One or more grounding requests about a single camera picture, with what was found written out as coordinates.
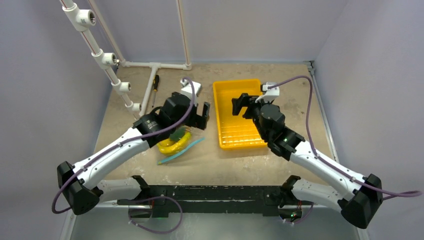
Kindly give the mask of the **white pvc pipe frame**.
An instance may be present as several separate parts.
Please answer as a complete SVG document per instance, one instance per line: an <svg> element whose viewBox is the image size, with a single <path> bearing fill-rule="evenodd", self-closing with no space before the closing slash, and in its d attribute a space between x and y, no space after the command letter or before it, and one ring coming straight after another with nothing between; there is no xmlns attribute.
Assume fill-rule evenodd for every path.
<svg viewBox="0 0 424 240"><path fill-rule="evenodd" d="M98 7L93 0L88 1L90 6L89 9L80 9L78 5L72 0L61 0L60 3L62 10L66 14L70 23L73 25L75 30L80 33L81 37L88 46L91 56L98 64L99 68L103 70L109 79L112 88L123 100L125 108L134 116L134 118L138 119L141 115L145 114L149 102L149 97L153 89L154 77L159 69L177 69L184 71L191 70L192 61L190 58L188 38L185 31L183 2L181 0L176 1L176 6L178 10L178 21L181 30L181 38L185 57L185 63L183 64L161 62L127 62L122 56L122 53L117 46L112 33L110 32L106 23L104 23L103 16L100 14ZM99 23L104 30L107 39L114 49L114 52L104 52L99 47L97 41L90 31L90 28L94 27L97 23ZM141 103L134 102L130 99L128 93L131 91L131 84L129 82L121 81L115 74L112 68L113 66L143 67L151 69L150 76L147 81L147 87Z"/></svg>

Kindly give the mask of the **yellow plastic tray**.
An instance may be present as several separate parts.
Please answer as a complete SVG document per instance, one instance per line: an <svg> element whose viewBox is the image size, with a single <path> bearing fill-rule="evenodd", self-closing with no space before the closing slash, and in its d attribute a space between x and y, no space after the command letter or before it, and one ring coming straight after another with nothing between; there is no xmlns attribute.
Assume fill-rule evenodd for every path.
<svg viewBox="0 0 424 240"><path fill-rule="evenodd" d="M218 131L219 146L223 150L245 150L264 148L267 144L261 139L253 121L243 118L246 107L239 115L233 115L232 99L242 93L261 95L259 79L223 80L213 83L213 97Z"/></svg>

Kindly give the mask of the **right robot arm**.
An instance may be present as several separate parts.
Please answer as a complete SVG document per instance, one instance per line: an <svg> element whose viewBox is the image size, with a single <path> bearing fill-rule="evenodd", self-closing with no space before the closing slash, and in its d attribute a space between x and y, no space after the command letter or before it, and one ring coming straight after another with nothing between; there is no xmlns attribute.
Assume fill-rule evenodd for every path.
<svg viewBox="0 0 424 240"><path fill-rule="evenodd" d="M285 125L279 106L266 103L257 95L242 93L233 98L232 115L246 111L260 137L273 154L299 165L322 179L326 185L311 183L291 175L281 187L281 205L311 202L331 208L353 226L366 229L383 203L382 182L374 174L364 176L320 155L303 136Z"/></svg>

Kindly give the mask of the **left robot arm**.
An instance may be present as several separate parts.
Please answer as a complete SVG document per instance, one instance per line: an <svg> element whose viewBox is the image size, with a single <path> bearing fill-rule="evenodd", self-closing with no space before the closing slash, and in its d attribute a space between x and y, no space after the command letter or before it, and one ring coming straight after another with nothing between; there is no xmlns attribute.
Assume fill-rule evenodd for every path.
<svg viewBox="0 0 424 240"><path fill-rule="evenodd" d="M149 191L141 177L114 181L108 187L105 186L105 176L132 157L168 139L179 127L205 130L210 107L210 103L204 102L202 114L198 115L195 101L173 92L163 106L155 107L140 117L123 135L101 151L74 164L62 162L56 169L59 192L53 199L52 212L61 213L56 209L60 195L64 196L68 209L75 215L85 214L104 201L127 199L138 205L146 203Z"/></svg>

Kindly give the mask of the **green avocado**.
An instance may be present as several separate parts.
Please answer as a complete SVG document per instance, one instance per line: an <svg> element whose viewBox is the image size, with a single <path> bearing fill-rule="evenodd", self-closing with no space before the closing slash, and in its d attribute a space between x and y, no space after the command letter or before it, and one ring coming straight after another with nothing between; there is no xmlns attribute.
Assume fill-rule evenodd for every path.
<svg viewBox="0 0 424 240"><path fill-rule="evenodd" d="M178 142L186 134L184 127L176 129L170 136L169 139L173 142Z"/></svg>

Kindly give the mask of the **black yellow screwdriver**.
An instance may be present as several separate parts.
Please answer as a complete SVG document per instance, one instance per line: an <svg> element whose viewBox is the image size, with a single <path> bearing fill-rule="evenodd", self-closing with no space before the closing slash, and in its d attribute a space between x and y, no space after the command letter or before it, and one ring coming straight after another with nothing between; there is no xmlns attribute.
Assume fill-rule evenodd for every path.
<svg viewBox="0 0 424 240"><path fill-rule="evenodd" d="M158 74L156 74L155 77L154 77L154 80L153 80L153 85L152 85L152 100L151 100L151 107L152 108L155 106L156 94L157 94L157 91L158 91L159 82L160 82L160 76Z"/></svg>

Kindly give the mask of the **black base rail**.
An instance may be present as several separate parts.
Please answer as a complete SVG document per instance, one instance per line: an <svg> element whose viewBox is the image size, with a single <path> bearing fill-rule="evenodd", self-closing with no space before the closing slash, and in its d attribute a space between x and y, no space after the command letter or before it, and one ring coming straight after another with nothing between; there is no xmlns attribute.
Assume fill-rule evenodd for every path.
<svg viewBox="0 0 424 240"><path fill-rule="evenodd" d="M294 222L311 205L287 192L286 185L148 185L137 176L141 192L118 205L144 205L154 218L170 213L260 214Z"/></svg>

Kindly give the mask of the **clear zip top bag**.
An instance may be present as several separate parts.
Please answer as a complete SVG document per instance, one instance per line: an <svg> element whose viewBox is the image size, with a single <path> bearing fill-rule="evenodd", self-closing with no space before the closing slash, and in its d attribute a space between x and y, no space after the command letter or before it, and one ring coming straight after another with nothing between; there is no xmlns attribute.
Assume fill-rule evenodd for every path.
<svg viewBox="0 0 424 240"><path fill-rule="evenodd" d="M156 146L158 151L164 155L156 164L164 165L183 154L192 147L205 140L205 137L193 127L182 126L173 132L168 138L160 141Z"/></svg>

